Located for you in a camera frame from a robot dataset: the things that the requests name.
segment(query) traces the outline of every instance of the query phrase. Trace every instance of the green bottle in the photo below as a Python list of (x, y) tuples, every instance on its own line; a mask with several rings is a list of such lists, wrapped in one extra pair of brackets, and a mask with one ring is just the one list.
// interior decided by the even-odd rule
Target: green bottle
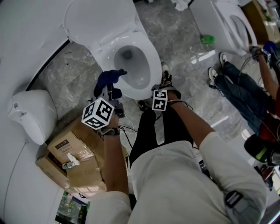
[(202, 36), (200, 40), (203, 44), (213, 44), (215, 38), (213, 36), (206, 35), (206, 36)]

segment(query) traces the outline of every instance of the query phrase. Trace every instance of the white toilet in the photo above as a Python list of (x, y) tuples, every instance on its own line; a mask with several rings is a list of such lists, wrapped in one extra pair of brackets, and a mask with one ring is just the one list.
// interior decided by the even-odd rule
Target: white toilet
[(9, 118), (20, 123), (29, 137), (43, 145), (57, 121), (56, 108), (46, 90), (20, 92), (9, 101)]
[(103, 71), (124, 69), (115, 88), (132, 99), (152, 96), (161, 62), (132, 0), (74, 0), (64, 17), (68, 37), (86, 46)]
[(215, 48), (233, 54), (249, 52), (249, 33), (252, 45), (257, 39), (237, 0), (194, 0), (189, 6), (202, 35), (215, 38)]

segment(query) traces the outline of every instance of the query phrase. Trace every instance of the fiducial marker cube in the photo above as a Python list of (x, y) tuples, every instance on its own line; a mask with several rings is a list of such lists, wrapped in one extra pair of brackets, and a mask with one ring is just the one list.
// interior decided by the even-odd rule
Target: fiducial marker cube
[(109, 124), (113, 112), (114, 107), (100, 97), (84, 108), (82, 123), (98, 130)]
[(154, 90), (153, 110), (165, 111), (167, 105), (167, 90)]

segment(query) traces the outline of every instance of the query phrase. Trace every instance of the jeans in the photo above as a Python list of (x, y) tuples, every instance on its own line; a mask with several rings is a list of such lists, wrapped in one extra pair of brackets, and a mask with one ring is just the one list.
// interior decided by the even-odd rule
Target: jeans
[(240, 75), (240, 87), (238, 87), (239, 73), (240, 70), (233, 64), (225, 62), (223, 75), (218, 75), (214, 82), (216, 87), (223, 92), (224, 96), (248, 122), (248, 126), (258, 135), (262, 123), (261, 120), (264, 120), (266, 114), (269, 97), (249, 75), (244, 73)]
[[(140, 119), (136, 141), (129, 155), (130, 166), (140, 155), (159, 147), (154, 129), (155, 121), (156, 114), (152, 109), (144, 111)], [(188, 141), (193, 145), (193, 139), (185, 124), (177, 112), (169, 106), (163, 112), (163, 127), (164, 143), (162, 145), (176, 141)]]

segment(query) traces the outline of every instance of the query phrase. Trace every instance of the gray floor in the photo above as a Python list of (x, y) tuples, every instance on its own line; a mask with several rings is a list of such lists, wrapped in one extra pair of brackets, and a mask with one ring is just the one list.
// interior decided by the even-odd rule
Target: gray floor
[[(161, 60), (170, 67), (173, 85), (182, 93), (182, 99), (211, 125), (224, 119), (214, 128), (225, 140), (231, 140), (248, 128), (226, 98), (208, 88), (207, 69), (210, 66), (219, 67), (218, 52), (213, 51), (211, 46), (201, 44), (191, 12), (188, 9), (183, 12), (175, 10), (170, 0), (156, 0), (151, 4), (142, 1), (136, 3), (136, 8)], [(247, 57), (228, 55), (237, 68)], [(251, 61), (245, 71), (258, 79), (259, 70), (255, 62)], [(67, 45), (40, 74), (32, 89), (48, 90), (55, 102), (59, 122), (53, 135), (81, 115), (92, 96), (99, 74), (100, 69), (91, 53), (76, 43)], [(123, 97), (122, 102), (126, 115), (137, 129), (141, 112), (134, 100)], [(120, 123), (131, 126), (127, 119), (121, 119)], [(162, 118), (155, 127), (158, 142), (163, 142)], [(133, 143), (134, 134), (130, 132), (128, 135)], [(122, 144), (130, 152), (131, 147), (125, 136), (121, 136)]]

